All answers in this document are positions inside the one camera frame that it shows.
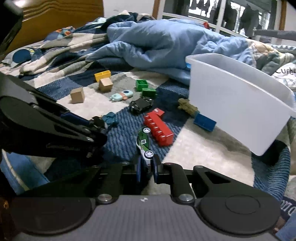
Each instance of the bed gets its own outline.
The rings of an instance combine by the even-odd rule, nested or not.
[[[296,200],[296,176],[293,176],[296,175],[295,120],[289,120],[265,156],[267,162],[276,157],[274,164],[264,164],[260,157],[225,132],[218,128],[207,132],[194,125],[189,114],[177,108],[179,98],[188,98],[190,70],[186,68],[185,58],[176,59],[176,56],[190,55],[193,49],[193,54],[210,48],[211,51],[227,49],[221,53],[233,58],[239,56],[238,60],[273,75],[296,91],[292,77],[284,73],[285,76],[277,75],[281,69],[287,68],[287,64],[288,68],[296,67],[293,50],[285,51],[284,48],[288,47],[249,39],[222,39],[187,20],[154,20],[147,14],[127,11],[110,19],[100,18],[103,17],[103,6],[98,1],[17,2],[23,4],[24,21],[7,53],[30,45],[26,47],[30,55],[16,61],[13,59],[16,52],[8,54],[0,71],[18,76],[86,119],[110,111],[116,113],[119,125],[108,132],[105,159],[109,162],[131,160],[136,150],[133,143],[144,114],[132,116],[128,104],[140,97],[140,93],[134,91],[135,80],[145,79],[151,88],[157,90],[154,107],[165,111],[163,120],[175,134],[174,143],[169,147],[160,148],[152,140],[151,148],[161,161],[175,162],[185,169],[203,165],[253,185],[282,203],[285,220],[292,215]],[[188,27],[198,29],[196,35],[185,40],[187,44],[180,44],[184,49],[176,48],[176,43],[170,39],[163,41],[167,37],[163,31],[176,29],[175,24],[179,28],[172,30],[174,37],[180,36]],[[153,40],[146,40],[148,33],[141,26],[149,29]],[[191,46],[195,38],[199,44]],[[235,53],[233,49],[230,51],[233,45],[237,46]],[[103,94],[98,91],[94,74],[107,69],[112,73],[114,86],[111,92]],[[72,104],[69,93],[78,87],[83,87],[85,101]],[[109,101],[112,94],[122,90],[132,90],[134,96],[124,102]],[[28,157],[4,151],[2,154],[4,161],[0,168],[17,194],[86,167],[86,162],[75,158]],[[169,192],[167,185],[156,185],[151,180],[142,193]]]

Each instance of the car wheel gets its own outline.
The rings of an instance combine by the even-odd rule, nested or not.
[[[151,130],[150,130],[150,128],[148,128],[148,127],[145,127],[145,128],[143,129],[143,132],[144,132],[144,133],[150,133],[150,131],[151,131]]]
[[[154,152],[151,150],[145,151],[144,156],[148,159],[151,159],[154,156]]]

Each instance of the red toy brick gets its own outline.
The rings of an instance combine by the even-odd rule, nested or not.
[[[174,133],[160,119],[156,112],[149,112],[144,117],[144,125],[151,129],[152,136],[156,139],[159,146],[168,146],[173,143]]]
[[[163,117],[163,114],[165,113],[163,110],[159,109],[159,108],[155,108],[153,110],[160,118]]]

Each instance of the sliding glass door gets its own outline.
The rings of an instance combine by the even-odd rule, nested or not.
[[[255,29],[279,28],[280,0],[160,0],[158,19],[208,22],[225,36],[254,38]],[[272,42],[271,38],[260,39]]]

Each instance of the green building block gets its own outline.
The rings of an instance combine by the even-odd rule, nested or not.
[[[157,95],[156,90],[152,88],[143,88],[142,97],[155,98]]]
[[[142,91],[143,88],[148,88],[148,83],[146,80],[136,80],[137,91]]]

